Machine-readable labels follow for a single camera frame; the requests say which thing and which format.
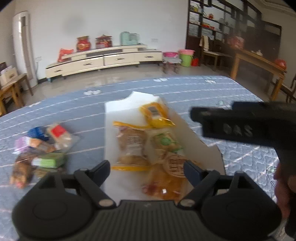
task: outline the human hand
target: human hand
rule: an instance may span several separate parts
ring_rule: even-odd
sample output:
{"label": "human hand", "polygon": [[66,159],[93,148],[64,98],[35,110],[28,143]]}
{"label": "human hand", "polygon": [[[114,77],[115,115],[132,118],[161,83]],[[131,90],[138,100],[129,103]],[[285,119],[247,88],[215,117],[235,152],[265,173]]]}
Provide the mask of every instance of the human hand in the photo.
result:
{"label": "human hand", "polygon": [[289,217],[291,211],[291,191],[296,193],[296,175],[290,176],[288,181],[285,181],[282,174],[281,164],[278,164],[274,179],[277,180],[275,188],[277,204],[281,210],[283,219],[286,219]]}

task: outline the green bucket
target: green bucket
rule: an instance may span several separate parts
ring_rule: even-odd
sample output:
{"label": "green bucket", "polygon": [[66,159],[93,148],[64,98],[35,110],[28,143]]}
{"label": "green bucket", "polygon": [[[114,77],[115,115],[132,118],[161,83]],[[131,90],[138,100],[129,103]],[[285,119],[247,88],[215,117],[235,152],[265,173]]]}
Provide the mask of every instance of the green bucket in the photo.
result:
{"label": "green bucket", "polygon": [[185,55],[185,54],[179,54],[179,58],[182,60],[181,65],[184,67],[190,67],[191,61],[193,59],[192,55]]}

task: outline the white cardboard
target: white cardboard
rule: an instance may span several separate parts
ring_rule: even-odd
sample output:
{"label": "white cardboard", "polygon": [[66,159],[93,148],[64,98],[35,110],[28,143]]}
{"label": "white cardboard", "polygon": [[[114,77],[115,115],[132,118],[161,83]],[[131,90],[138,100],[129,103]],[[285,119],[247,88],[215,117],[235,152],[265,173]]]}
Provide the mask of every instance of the white cardboard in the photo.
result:
{"label": "white cardboard", "polygon": [[[111,166],[117,163],[120,153],[116,137],[118,130],[113,126],[113,121],[145,126],[147,123],[139,107],[151,102],[162,102],[162,100],[151,94],[132,92],[123,100],[105,103],[105,160],[108,160]],[[174,110],[169,110],[169,117],[176,124],[173,132],[183,146],[185,156],[201,163],[205,169],[214,169],[225,175],[224,163],[218,147],[208,147],[204,144]],[[111,170],[110,176],[105,181],[104,190],[117,204],[124,199],[151,200],[152,197],[141,191],[146,175],[146,172]]]}

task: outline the bed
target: bed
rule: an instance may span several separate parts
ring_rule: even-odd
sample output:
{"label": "bed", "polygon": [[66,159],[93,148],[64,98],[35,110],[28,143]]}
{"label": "bed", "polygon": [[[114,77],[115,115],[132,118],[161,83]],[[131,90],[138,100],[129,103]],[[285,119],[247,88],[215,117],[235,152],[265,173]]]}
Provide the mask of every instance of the bed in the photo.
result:
{"label": "bed", "polygon": [[[101,93],[85,95],[89,90]],[[233,101],[261,101],[257,96],[224,76],[188,76],[145,79],[104,85],[72,92],[26,106],[0,118],[0,240],[16,240],[11,221],[13,206],[38,181],[21,190],[9,185],[15,161],[14,141],[36,126],[60,122],[80,137],[69,151],[67,171],[92,168],[104,157],[104,103],[127,97],[132,91],[161,96],[190,128],[209,146],[217,145],[223,155],[226,173],[246,172],[275,200],[274,169],[278,157],[273,148],[208,139],[201,136],[201,126],[190,120],[191,106],[230,108]]]}

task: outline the blue quilted mattress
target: blue quilted mattress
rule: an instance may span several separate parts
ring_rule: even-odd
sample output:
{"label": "blue quilted mattress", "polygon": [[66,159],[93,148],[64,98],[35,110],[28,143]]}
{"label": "blue quilted mattress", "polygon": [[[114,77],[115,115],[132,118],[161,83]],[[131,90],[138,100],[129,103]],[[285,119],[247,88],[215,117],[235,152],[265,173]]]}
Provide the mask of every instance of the blue quilted mattress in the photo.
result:
{"label": "blue quilted mattress", "polygon": [[104,157],[104,103],[125,98],[132,91],[161,96],[178,112],[192,130],[209,146],[217,145],[223,155],[226,174],[246,172],[275,200],[274,168],[278,157],[273,148],[208,139],[201,136],[201,126],[190,120],[191,106],[230,108],[233,101],[261,101],[247,89],[223,76],[190,76],[147,79],[104,85],[88,90],[100,94],[84,95],[86,90],[49,98],[16,110],[0,118],[0,240],[15,240],[18,235],[11,221],[13,206],[38,181],[25,189],[9,185],[14,141],[36,126],[60,122],[80,141],[69,151],[67,171],[92,168]]}

